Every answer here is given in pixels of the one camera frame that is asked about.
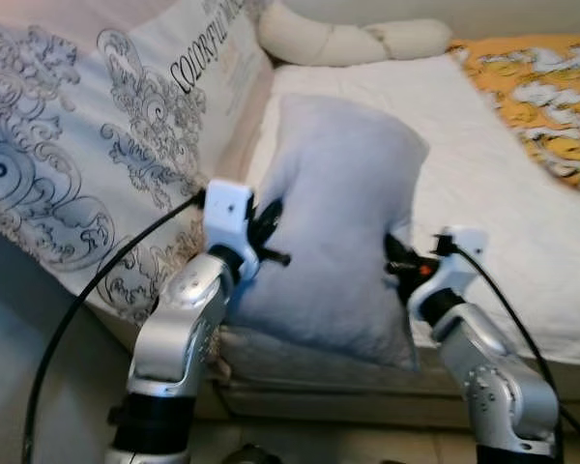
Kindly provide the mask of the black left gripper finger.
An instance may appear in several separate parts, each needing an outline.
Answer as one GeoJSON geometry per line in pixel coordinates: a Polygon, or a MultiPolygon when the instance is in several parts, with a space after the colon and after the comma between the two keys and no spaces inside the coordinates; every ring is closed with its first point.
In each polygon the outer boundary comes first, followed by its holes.
{"type": "Polygon", "coordinates": [[[264,205],[264,209],[255,217],[255,243],[267,243],[276,232],[278,222],[284,212],[284,202],[281,199],[272,200],[264,205]]]}

